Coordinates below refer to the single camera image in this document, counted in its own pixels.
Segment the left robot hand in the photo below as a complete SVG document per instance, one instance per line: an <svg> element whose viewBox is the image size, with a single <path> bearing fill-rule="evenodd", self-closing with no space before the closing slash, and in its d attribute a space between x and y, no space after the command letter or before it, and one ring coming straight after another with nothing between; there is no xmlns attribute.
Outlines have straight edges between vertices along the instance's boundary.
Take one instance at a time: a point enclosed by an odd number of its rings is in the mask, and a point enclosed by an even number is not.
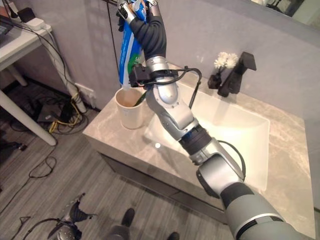
<svg viewBox="0 0 320 240"><path fill-rule="evenodd" d="M82 198L86 195L85 192L70 200L59 214L59 219L63 222L72 224L79 223L97 216L95 213L85 213L80 209Z"/></svg>

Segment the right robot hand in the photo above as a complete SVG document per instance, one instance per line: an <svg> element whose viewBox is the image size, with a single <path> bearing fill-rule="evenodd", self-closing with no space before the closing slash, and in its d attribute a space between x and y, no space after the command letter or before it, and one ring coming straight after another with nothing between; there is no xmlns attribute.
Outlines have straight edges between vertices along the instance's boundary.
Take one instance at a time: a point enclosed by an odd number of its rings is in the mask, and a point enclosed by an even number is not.
<svg viewBox="0 0 320 240"><path fill-rule="evenodd" d="M158 1L119 0L117 7L118 30L123 33L119 74L130 73L130 65L137 63L142 53L146 60L164 58L167 36Z"/></svg>

